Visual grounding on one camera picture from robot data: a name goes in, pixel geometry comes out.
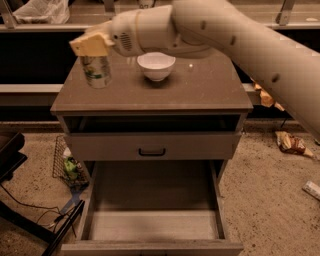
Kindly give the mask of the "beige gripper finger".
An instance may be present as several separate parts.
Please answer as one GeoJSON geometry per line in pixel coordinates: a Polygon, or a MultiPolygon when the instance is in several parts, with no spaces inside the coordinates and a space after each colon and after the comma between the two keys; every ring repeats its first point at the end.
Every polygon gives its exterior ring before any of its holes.
{"type": "Polygon", "coordinates": [[[115,45],[108,34],[95,32],[83,34],[69,42],[76,56],[100,57],[107,56],[115,45]]]}
{"type": "Polygon", "coordinates": [[[87,34],[89,33],[98,33],[109,34],[112,27],[112,21],[106,21],[100,24],[93,25],[85,30],[87,34]]]}

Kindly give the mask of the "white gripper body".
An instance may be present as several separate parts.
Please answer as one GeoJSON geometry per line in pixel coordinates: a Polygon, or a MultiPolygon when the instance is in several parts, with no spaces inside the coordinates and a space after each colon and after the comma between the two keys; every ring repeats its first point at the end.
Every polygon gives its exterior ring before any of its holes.
{"type": "Polygon", "coordinates": [[[136,32],[138,14],[138,10],[127,11],[112,19],[111,35],[115,49],[123,56],[131,57],[142,54],[136,32]]]}

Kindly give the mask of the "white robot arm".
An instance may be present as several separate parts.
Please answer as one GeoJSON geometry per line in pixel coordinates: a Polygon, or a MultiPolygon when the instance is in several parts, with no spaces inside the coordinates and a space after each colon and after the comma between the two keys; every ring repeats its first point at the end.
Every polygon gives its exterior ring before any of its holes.
{"type": "Polygon", "coordinates": [[[72,40],[78,56],[130,57],[161,52],[229,57],[301,126],[320,140],[320,54],[250,19],[227,0],[173,0],[122,12],[72,40]]]}

